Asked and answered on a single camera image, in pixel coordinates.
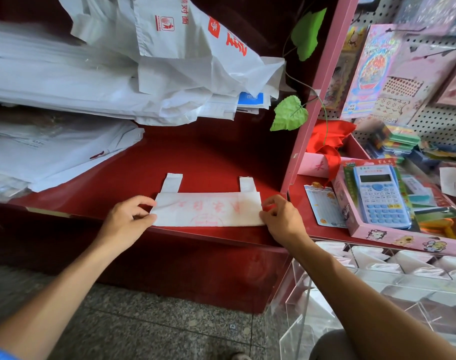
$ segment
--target person's left hand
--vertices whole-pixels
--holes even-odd
[[[101,249],[112,259],[129,248],[156,220],[138,205],[155,206],[156,202],[145,196],[135,196],[112,208],[101,226],[98,236],[91,244],[92,249]]]

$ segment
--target blue notepad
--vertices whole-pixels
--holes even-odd
[[[258,96],[252,96],[248,92],[240,93],[238,98],[239,105],[263,105],[263,93],[259,93]]]
[[[345,218],[332,188],[316,188],[308,185],[304,187],[319,225],[346,228]]]

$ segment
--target red cloth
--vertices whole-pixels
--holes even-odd
[[[338,148],[343,146],[343,139],[350,135],[356,128],[355,124],[348,121],[342,120],[331,120],[328,121],[328,133],[327,133],[327,122],[325,120],[318,120],[313,128],[312,135],[306,146],[308,153],[319,153],[323,154],[328,162],[328,180],[332,181],[337,176],[338,170],[340,169],[341,157],[338,152]]]

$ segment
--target red cabinet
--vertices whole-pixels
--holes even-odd
[[[321,96],[357,4],[357,0],[192,2],[260,55],[278,57],[303,11],[327,7],[315,53],[303,63],[296,52],[286,56],[288,74]],[[43,21],[60,32],[69,30],[69,17],[57,0],[0,0],[0,19]],[[310,89],[295,81],[290,84],[306,101]],[[4,228],[0,263],[59,272],[90,243],[114,204],[137,194],[154,198],[168,172],[183,173],[180,192],[236,192],[238,177],[250,176],[262,199],[276,193],[286,196],[321,104],[309,102],[306,108],[309,121],[294,131],[269,131],[273,109],[260,110],[259,115],[237,113],[235,121],[199,118],[177,127],[143,126],[144,139],[127,151],[61,186],[0,205]],[[27,207],[65,217],[28,212]],[[289,260],[266,227],[152,227],[100,281],[259,313]]]

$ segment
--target stack of plastic bags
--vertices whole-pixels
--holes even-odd
[[[0,109],[0,202],[56,187],[143,137],[129,120]]]
[[[190,0],[59,0],[74,38],[0,22],[0,102],[176,126],[233,119],[242,92],[278,98],[260,57]]]

